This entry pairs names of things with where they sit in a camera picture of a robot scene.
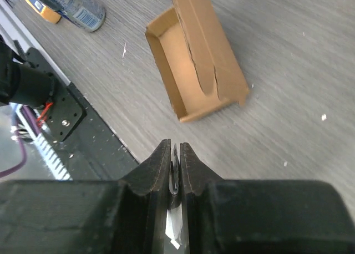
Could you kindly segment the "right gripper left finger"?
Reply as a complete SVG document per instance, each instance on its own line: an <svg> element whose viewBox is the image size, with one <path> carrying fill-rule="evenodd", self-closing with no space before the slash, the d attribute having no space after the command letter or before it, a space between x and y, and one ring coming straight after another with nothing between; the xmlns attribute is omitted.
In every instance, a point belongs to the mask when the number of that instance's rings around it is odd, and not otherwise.
<svg viewBox="0 0 355 254"><path fill-rule="evenodd" d="M119 180L1 184L2 253L162 253L171 142Z"/></svg>

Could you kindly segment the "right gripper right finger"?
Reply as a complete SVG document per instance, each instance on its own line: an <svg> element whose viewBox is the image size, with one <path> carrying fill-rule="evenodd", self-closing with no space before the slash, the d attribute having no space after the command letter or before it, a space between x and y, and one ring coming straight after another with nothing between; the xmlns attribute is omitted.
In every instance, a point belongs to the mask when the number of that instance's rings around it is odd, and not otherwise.
<svg viewBox="0 0 355 254"><path fill-rule="evenodd" d="M353 253L354 222L319 180L226 180L180 145L186 253Z"/></svg>

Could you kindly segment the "white snack packet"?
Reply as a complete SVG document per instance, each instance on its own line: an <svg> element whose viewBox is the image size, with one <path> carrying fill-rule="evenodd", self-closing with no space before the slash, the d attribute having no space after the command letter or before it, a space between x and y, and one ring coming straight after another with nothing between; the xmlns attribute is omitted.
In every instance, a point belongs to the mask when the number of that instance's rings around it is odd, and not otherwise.
<svg viewBox="0 0 355 254"><path fill-rule="evenodd" d="M179 156L176 144L171 152L169 172L169 196L168 209L166 212L165 234L168 237L169 246L177 251L182 250L182 198L179 179Z"/></svg>

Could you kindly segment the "brown cardboard box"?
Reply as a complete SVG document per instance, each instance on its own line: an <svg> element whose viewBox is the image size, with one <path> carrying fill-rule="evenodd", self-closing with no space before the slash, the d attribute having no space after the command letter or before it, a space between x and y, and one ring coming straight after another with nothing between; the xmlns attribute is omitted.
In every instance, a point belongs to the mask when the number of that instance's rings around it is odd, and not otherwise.
<svg viewBox="0 0 355 254"><path fill-rule="evenodd" d="M147 25L145 36L179 121L244 105L247 81L211 1L172 2Z"/></svg>

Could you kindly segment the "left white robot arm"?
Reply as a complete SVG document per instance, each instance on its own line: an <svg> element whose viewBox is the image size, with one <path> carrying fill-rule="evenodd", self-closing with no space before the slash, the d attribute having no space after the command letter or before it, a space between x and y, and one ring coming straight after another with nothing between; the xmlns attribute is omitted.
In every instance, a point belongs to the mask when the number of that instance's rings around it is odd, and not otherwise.
<svg viewBox="0 0 355 254"><path fill-rule="evenodd" d="M42 109L53 101L56 78L41 72L1 38L1 106L10 103Z"/></svg>

